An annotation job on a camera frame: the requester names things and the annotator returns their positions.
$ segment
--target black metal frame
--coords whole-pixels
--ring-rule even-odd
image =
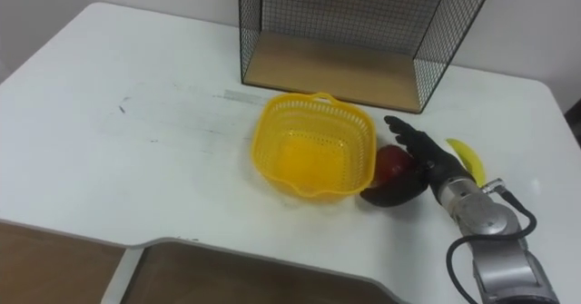
[[[239,0],[241,79],[262,30],[413,57],[420,112],[486,0]]]

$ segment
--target wire mesh shelf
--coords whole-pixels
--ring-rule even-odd
[[[485,0],[240,0],[243,83],[420,113]]]

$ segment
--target brown floor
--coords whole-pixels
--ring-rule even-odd
[[[90,241],[0,224],[0,302],[100,303],[122,254]],[[395,302],[362,281],[167,243],[146,251],[124,303]]]

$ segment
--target white wall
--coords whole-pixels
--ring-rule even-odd
[[[238,22],[237,0],[0,0],[0,61],[16,69],[95,1]],[[538,79],[568,109],[581,98],[581,0],[488,0],[454,64]]]
[[[2,38],[0,37],[0,83],[3,82],[10,75],[10,71],[8,70],[8,67],[6,67],[5,62],[2,59],[3,54],[4,51],[2,51]]]

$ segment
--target black glove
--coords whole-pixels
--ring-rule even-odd
[[[450,178],[466,177],[474,181],[462,163],[454,155],[442,150],[426,133],[417,131],[397,117],[385,116],[384,120],[389,130],[398,135],[396,141],[408,148],[409,154],[424,170],[424,178],[434,195]]]
[[[398,135],[396,141],[407,147],[416,168],[376,188],[364,190],[361,193],[364,200],[384,208],[393,207],[412,200],[428,186],[434,195],[438,195],[440,187],[450,178],[467,177],[473,180],[455,156],[442,150],[424,132],[393,116],[386,116],[385,122],[389,130]]]

